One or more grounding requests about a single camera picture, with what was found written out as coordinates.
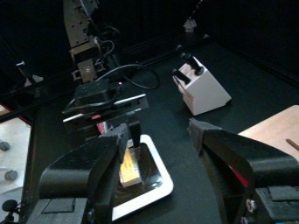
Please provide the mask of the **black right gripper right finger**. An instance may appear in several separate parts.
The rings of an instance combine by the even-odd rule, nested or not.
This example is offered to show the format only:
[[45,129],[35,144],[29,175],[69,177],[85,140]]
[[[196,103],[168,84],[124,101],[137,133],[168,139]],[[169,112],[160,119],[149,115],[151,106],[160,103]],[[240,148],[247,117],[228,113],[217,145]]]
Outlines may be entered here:
[[299,224],[299,161],[275,147],[196,119],[189,135],[223,224]]

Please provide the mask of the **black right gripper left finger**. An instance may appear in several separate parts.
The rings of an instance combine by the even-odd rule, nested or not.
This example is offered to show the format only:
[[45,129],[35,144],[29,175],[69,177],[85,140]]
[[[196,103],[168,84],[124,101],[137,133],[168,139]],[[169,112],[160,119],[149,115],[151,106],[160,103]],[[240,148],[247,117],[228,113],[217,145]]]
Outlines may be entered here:
[[116,128],[63,155],[43,171],[40,224],[111,224],[128,127]]

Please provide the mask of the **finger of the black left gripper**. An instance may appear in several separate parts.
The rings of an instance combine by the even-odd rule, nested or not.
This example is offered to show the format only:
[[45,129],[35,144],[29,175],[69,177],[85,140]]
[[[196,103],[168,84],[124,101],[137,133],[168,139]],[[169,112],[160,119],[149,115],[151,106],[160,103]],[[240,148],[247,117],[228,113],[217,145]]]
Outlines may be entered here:
[[141,126],[137,117],[133,115],[128,118],[128,128],[135,150],[140,150]]

